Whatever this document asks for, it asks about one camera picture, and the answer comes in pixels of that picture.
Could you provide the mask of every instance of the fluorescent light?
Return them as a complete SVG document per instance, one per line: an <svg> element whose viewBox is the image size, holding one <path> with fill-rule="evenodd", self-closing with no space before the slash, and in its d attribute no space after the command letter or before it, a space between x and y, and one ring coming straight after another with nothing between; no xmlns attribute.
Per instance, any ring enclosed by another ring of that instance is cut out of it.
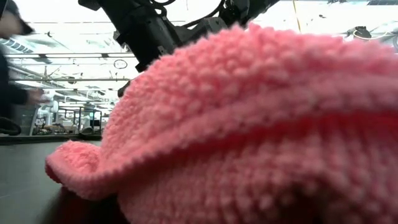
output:
<svg viewBox="0 0 398 224"><path fill-rule="evenodd" d="M78 101L90 101L89 98L86 98L84 96L68 96L68 98L78 100Z"/></svg>
<svg viewBox="0 0 398 224"><path fill-rule="evenodd" d="M135 57L132 53L111 53L108 54L109 57Z"/></svg>
<svg viewBox="0 0 398 224"><path fill-rule="evenodd" d="M43 89L44 91L49 91L49 90L52 90L52 91L73 91L74 89L48 89L48 88L46 88L46 89Z"/></svg>
<svg viewBox="0 0 398 224"><path fill-rule="evenodd" d="M45 54L47 58L101 58L102 54Z"/></svg>
<svg viewBox="0 0 398 224"><path fill-rule="evenodd" d="M6 58L40 58L38 54L5 54Z"/></svg>
<svg viewBox="0 0 398 224"><path fill-rule="evenodd" d="M109 89L96 89L96 88L79 88L78 91L117 91L117 90L109 90Z"/></svg>
<svg viewBox="0 0 398 224"><path fill-rule="evenodd" d="M109 105L109 104L107 104L107 105L99 105L99 106L103 107L103 108L114 108L113 105Z"/></svg>
<svg viewBox="0 0 398 224"><path fill-rule="evenodd" d="M84 106L84 104L81 103L60 103L60 106L65 107L65 106Z"/></svg>
<svg viewBox="0 0 398 224"><path fill-rule="evenodd" d="M31 87L48 87L46 85L43 85L41 83L33 82L33 81L15 81L16 83L22 84L22 85L27 85Z"/></svg>
<svg viewBox="0 0 398 224"><path fill-rule="evenodd" d="M72 107L72 106L61 106L60 110L79 110L79 108Z"/></svg>
<svg viewBox="0 0 398 224"><path fill-rule="evenodd" d="M110 109L102 109L102 108L97 108L96 110L101 111L101 112L111 112L112 111Z"/></svg>
<svg viewBox="0 0 398 224"><path fill-rule="evenodd" d="M55 95L55 96L65 96L65 95L63 95L63 94L61 94L61 93L54 93L54 95Z"/></svg>
<svg viewBox="0 0 398 224"><path fill-rule="evenodd" d="M109 102L90 102L94 105L102 105L102 104L109 104Z"/></svg>
<svg viewBox="0 0 398 224"><path fill-rule="evenodd" d="M4 54L6 58L134 58L132 53L85 53L85 54Z"/></svg>

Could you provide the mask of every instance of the pink yarn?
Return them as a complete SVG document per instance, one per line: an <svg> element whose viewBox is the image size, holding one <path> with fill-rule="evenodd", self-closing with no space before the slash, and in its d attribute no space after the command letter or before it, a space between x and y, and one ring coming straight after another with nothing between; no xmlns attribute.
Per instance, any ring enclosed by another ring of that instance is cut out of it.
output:
<svg viewBox="0 0 398 224"><path fill-rule="evenodd" d="M46 172L131 223L398 223L398 58L375 42L235 27L131 82L101 147Z"/></svg>

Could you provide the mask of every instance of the pipe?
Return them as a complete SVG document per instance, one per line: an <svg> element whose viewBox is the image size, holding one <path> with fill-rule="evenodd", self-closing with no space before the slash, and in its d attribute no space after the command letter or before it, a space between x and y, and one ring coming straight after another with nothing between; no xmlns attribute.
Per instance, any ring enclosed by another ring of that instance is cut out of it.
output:
<svg viewBox="0 0 398 224"><path fill-rule="evenodd" d="M8 67L9 67L11 70L14 70L14 71L16 71L16 72L22 73L22 74L24 74L24 75L35 75L35 76L43 77L43 78L45 77L44 75L42 75L42 74L40 74L40 73L30 71L30 70L28 70L28 69L26 69L26 68L22 68L22 67L19 67L19 66L17 66L17 65L10 64Z"/></svg>
<svg viewBox="0 0 398 224"><path fill-rule="evenodd" d="M129 81L128 78L13 78L10 81L32 81L32 82L109 82Z"/></svg>

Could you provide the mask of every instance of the metal rack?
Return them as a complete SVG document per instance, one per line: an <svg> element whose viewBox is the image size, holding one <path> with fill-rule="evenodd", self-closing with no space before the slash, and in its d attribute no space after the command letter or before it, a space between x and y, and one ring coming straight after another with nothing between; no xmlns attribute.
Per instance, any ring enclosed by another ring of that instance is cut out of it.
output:
<svg viewBox="0 0 398 224"><path fill-rule="evenodd" d="M102 130L102 111L96 110L96 109L89 109L89 108L84 108L82 106L68 106L68 108L64 107L59 107L58 110L64 110L65 111L65 117L67 117L68 111L73 112L73 124L77 124L78 132L80 131L80 126L81 126L81 114L83 112L92 112L93 113L93 118L91 122L91 127L94 129L94 120L95 120L95 113L99 113L99 131L101 132ZM76 123L76 115L79 114L78 122Z"/></svg>
<svg viewBox="0 0 398 224"><path fill-rule="evenodd" d="M35 120L39 106L15 106L14 122L22 131L22 136L31 136L35 127Z"/></svg>

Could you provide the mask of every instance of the black robotic arm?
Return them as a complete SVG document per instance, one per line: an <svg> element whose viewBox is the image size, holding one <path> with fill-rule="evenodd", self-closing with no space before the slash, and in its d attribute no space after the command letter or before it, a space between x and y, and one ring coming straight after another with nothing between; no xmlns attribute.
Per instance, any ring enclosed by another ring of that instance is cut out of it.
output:
<svg viewBox="0 0 398 224"><path fill-rule="evenodd" d="M183 26L175 26L167 19L164 6L175 1L78 0L81 6L94 11L103 8L119 33L117 42L120 45L126 44L136 56L138 72L143 72L161 55L172 54L176 48L192 43L208 33L217 33L236 23L245 26L279 0L221 0L212 13ZM118 92L123 94L127 86L128 84Z"/></svg>

